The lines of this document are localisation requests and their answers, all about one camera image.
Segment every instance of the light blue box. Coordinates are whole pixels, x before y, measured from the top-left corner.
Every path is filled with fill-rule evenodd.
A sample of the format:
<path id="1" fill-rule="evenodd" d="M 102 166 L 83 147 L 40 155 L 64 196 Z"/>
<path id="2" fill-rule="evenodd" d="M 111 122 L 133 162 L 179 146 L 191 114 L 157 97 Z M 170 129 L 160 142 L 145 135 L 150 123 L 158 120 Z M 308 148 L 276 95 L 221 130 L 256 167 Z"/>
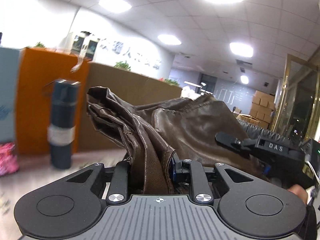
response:
<path id="1" fill-rule="evenodd" d="M 0 143 L 15 140 L 15 98 L 19 49 L 0 47 Z"/>

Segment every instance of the white label on thermos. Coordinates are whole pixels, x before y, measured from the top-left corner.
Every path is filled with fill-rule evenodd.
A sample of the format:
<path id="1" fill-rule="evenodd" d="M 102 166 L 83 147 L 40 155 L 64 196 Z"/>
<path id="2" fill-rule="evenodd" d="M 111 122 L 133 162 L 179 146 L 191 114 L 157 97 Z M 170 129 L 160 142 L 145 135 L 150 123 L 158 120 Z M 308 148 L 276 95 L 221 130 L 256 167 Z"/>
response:
<path id="1" fill-rule="evenodd" d="M 75 139 L 75 126 L 60 128 L 53 124 L 48 127 L 48 142 L 54 146 L 66 146 Z"/>

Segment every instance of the pink bag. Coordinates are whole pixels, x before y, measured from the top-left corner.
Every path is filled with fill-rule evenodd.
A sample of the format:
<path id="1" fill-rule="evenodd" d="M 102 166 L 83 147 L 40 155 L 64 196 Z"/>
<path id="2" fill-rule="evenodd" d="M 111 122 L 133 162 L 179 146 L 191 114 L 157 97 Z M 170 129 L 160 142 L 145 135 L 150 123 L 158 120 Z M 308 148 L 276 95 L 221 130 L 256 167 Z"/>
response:
<path id="1" fill-rule="evenodd" d="M 0 176 L 14 173 L 19 169 L 13 149 L 14 143 L 12 142 L 0 144 Z"/>

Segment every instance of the crosshair symbol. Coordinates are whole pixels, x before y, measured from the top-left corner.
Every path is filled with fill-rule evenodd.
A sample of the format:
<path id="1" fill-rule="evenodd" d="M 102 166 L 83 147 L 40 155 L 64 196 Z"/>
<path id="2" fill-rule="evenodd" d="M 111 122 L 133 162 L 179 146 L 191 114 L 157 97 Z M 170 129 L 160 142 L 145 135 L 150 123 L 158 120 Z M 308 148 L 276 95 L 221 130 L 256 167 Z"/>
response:
<path id="1" fill-rule="evenodd" d="M 165 199 L 159 197 L 157 199 L 154 199 L 154 201 L 157 201 L 158 203 L 162 203 L 163 201 L 165 201 Z"/>

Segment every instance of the brown leather jacket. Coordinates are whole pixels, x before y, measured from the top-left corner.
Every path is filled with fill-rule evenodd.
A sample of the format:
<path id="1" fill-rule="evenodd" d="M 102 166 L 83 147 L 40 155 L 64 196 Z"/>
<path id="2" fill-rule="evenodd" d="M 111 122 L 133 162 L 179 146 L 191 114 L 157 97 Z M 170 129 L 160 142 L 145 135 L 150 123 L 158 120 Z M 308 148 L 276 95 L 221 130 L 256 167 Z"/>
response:
<path id="1" fill-rule="evenodd" d="M 176 98 L 133 106 L 109 88 L 93 87 L 87 93 L 87 113 L 96 130 L 121 147 L 131 158 L 130 187 L 143 194 L 173 194 L 169 163 L 174 152 L 204 166 L 217 162 L 260 177 L 258 161 L 244 159 L 215 141 L 219 131 L 247 138 L 226 104 L 212 95 L 195 101 Z"/>

